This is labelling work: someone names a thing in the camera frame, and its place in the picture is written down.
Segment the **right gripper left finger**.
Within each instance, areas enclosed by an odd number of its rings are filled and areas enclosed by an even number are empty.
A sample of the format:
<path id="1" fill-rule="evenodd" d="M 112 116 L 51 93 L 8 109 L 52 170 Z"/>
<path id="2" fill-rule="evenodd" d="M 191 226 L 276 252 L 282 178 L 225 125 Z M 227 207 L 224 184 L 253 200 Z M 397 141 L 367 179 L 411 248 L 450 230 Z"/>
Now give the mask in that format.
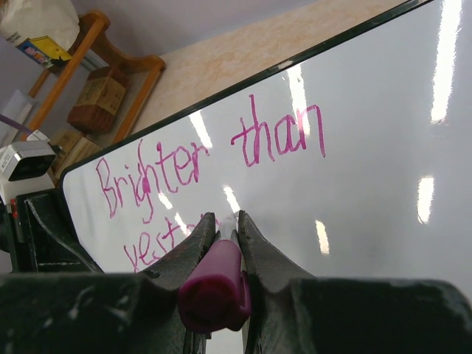
<path id="1" fill-rule="evenodd" d="M 204 353 L 183 325 L 177 293 L 215 238 L 205 213 L 190 236 L 139 273 L 1 277 L 3 353 Z"/>

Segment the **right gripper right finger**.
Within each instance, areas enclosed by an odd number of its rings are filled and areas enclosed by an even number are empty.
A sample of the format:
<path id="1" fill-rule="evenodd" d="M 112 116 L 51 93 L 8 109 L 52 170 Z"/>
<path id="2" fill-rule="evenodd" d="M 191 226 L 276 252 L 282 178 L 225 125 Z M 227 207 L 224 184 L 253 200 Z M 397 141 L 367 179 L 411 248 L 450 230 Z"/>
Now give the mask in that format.
<path id="1" fill-rule="evenodd" d="M 247 353 L 469 353 L 471 304 L 439 280 L 316 277 L 238 215 Z"/>

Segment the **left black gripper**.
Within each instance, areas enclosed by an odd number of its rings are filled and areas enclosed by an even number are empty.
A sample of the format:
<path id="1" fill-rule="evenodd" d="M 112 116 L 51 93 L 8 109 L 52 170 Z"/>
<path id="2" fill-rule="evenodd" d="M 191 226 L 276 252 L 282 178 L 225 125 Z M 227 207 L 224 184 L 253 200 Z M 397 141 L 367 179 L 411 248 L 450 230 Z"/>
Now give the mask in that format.
<path id="1" fill-rule="evenodd" d="M 80 245 L 66 216 L 66 207 L 56 198 L 57 193 L 29 196 L 26 204 L 41 228 L 63 249 L 69 251 L 91 272 L 102 269 Z M 1 250 L 10 255 L 13 272 L 35 272 L 37 265 L 27 209 L 11 198 L 1 202 Z"/>

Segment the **pink capped whiteboard marker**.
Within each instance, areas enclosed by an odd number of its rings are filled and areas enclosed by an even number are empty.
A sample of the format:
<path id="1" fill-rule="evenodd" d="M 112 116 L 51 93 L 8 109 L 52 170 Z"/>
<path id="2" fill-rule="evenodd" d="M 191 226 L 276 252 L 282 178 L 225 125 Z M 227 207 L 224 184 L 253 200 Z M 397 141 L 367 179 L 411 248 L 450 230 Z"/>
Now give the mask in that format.
<path id="1" fill-rule="evenodd" d="M 251 315 L 237 222 L 235 213 L 220 222 L 209 251 L 178 290 L 179 315 L 195 333 L 239 331 Z"/>

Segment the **white whiteboard black frame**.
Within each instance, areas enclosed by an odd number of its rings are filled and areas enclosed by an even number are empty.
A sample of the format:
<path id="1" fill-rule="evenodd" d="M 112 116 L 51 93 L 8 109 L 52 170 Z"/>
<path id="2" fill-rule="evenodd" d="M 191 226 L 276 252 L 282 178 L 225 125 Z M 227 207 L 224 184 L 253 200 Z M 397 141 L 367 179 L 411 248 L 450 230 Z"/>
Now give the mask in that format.
<path id="1" fill-rule="evenodd" d="M 407 1 L 68 169 L 82 247 L 138 272 L 247 211 L 318 277 L 471 295 L 471 3 Z"/>

